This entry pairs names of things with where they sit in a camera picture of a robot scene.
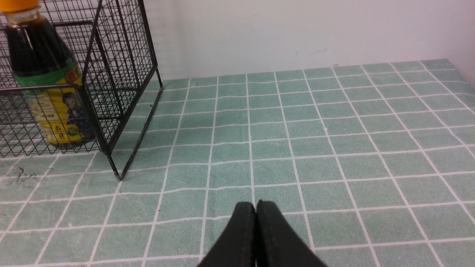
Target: yellow label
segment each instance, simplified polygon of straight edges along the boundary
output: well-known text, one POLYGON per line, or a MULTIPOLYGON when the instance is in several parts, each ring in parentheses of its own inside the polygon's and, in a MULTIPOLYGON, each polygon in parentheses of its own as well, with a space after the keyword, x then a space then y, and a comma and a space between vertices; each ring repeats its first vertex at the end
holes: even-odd
MULTIPOLYGON (((64 78, 56 82, 60 84, 81 85, 81 75, 74 66, 65 72, 64 78)), ((29 107, 38 122, 43 137, 49 143, 66 144, 84 138, 71 114, 77 116, 74 107, 80 105, 74 88, 48 89, 32 98, 29 107)))

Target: orange bottle cap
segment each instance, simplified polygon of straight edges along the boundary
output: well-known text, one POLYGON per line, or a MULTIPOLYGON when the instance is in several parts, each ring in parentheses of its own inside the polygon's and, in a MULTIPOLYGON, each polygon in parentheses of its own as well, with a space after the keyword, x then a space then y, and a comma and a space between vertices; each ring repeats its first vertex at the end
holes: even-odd
POLYGON ((32 9, 39 5, 39 0, 0 0, 0 11, 11 13, 32 9))

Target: dark stain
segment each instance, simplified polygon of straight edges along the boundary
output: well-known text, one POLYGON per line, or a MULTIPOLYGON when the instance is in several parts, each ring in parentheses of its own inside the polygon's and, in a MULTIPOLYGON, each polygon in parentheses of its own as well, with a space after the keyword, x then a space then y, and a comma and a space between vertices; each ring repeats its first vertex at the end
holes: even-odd
POLYGON ((26 174, 25 169, 18 167, 19 173, 16 176, 15 179, 13 179, 10 183, 8 183, 9 186, 15 186, 18 187, 22 185, 22 183, 28 181, 28 180, 35 180, 36 182, 39 182, 36 173, 33 174, 26 174))

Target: bottle label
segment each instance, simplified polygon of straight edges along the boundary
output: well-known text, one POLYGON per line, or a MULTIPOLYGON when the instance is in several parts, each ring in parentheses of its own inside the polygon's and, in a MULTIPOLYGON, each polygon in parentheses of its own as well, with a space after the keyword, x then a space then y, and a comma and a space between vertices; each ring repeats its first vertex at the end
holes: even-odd
MULTIPOLYGON (((21 86, 46 86, 60 84, 81 85, 81 74, 77 63, 48 74, 19 77, 21 86)), ((74 88, 54 88, 25 91, 29 107, 38 122, 43 137, 49 143, 66 144, 93 136, 85 109, 74 88)))

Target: bottle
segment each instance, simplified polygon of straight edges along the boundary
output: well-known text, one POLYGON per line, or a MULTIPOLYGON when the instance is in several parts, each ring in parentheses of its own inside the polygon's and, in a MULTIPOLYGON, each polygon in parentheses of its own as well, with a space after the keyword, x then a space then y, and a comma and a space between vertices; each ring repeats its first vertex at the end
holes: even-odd
MULTIPOLYGON (((39 9, 39 0, 0 0, 15 80, 20 86, 81 86, 76 58, 39 9)), ((94 139, 74 88, 31 90, 24 95, 50 144, 68 149, 94 139)))

